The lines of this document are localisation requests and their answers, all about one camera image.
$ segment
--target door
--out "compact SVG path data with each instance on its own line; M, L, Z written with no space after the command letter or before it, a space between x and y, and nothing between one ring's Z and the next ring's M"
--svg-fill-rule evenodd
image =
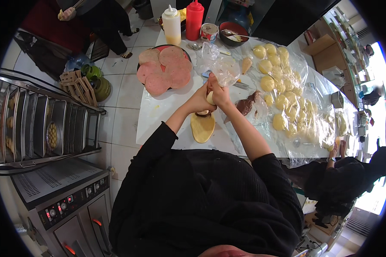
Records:
M112 254L112 247L109 242L109 219L105 195L102 195L87 208L89 210L90 221L92 222L97 241L99 242L105 257L108 257Z
M54 234L69 257L94 257L84 239L77 216L67 221Z

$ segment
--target white tile floor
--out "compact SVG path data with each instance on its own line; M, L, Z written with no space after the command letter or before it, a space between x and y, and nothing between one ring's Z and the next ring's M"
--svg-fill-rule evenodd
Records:
M107 111L100 121L99 142L102 151L82 157L100 168L108 166L115 168L112 181L113 199L116 198L126 176L130 160L140 148L140 145L136 144L136 131L143 85L136 76L138 56L145 49L155 46L160 33L158 23L153 19L147 21L139 19L134 9L130 10L129 18L132 28L140 28L139 33L131 37L122 37L133 56L123 59L110 51L108 57L95 63L102 69L104 78L112 84L112 92L106 100L99 103ZM300 45L303 46L303 44L306 44L306 40L301 35L289 47L294 52L301 53ZM303 55L309 66L314 67L312 58L306 54Z

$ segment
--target white countertop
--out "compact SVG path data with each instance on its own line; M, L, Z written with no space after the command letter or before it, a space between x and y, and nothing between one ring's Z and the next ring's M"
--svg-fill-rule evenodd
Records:
M161 121L166 121L174 111L184 104L194 92L203 85L203 76L199 75L195 69L197 69L197 59L201 58L201 51L194 51L190 47L187 46L189 41L186 40L182 35L182 42L180 47L183 48L189 55L192 60L192 65L194 69L191 72L191 80L190 82L182 89L172 89L168 90L164 94L158 97L152 97L146 89L143 90L143 97L140 106L139 113L139 122L137 126L137 136L136 143L143 145L144 142L150 137L150 135L159 127ZM159 37L156 42L156 46L166 44L166 39L163 31L160 31ZM229 51L232 53L234 58L239 59L240 48L231 48L226 47L222 44L220 39L217 39L215 44L223 50ZM235 86L230 87L230 95L232 102L236 102L240 99L247 98L248 95L252 94L254 90L260 89L259 82L254 78L250 78L248 75L252 73L249 71L247 75L241 75L240 79L243 83L249 85L252 89L243 90L237 88ZM324 78L321 74L315 71L312 68L308 68L308 77L306 84L309 82L313 82L316 85L316 88L319 90L321 95L324 96L324 104L330 105L330 96L329 94L337 91L337 87L330 83L326 78ZM353 121L354 112L357 111L354 105L345 97L345 111L352 114ZM223 152L229 152L235 155L245 155L245 152L240 147L238 148L233 144L231 140L231 136L229 135L227 126L231 126L231 123L224 124L223 123L223 112L217 109L214 112L216 126L213 132L213 135L210 139L205 143L197 143L192 135L192 131L190 128L190 115L183 122L183 125L180 128L180 131L177 133L179 137L178 140L175 141L173 145L173 149L217 149ZM329 152L326 149L320 148L319 146L306 146L301 145L298 149L292 149L292 144L290 142L278 143L280 141L280 137L278 139L277 135L266 135L264 134L264 130L255 126L259 131L261 131L262 135L268 141L272 152L277 157L289 157L288 151L291 151L294 157L328 157ZM357 142L355 136L351 136L353 138L352 142L348 144L349 148L351 148L352 152L355 152L354 142Z

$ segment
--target oven control panel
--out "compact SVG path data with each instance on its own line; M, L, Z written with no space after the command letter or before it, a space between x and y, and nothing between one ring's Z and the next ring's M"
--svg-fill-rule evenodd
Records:
M106 176L65 198L59 199L57 202L38 212L41 223L46 230L51 228L88 201L98 196L101 192L105 191L108 187L109 177Z

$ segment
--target can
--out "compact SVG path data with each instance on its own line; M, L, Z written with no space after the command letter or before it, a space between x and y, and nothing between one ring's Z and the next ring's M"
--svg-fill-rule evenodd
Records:
M200 28L200 40L202 42L208 42L210 44L213 44L216 41L218 33L219 29L215 24L204 23Z

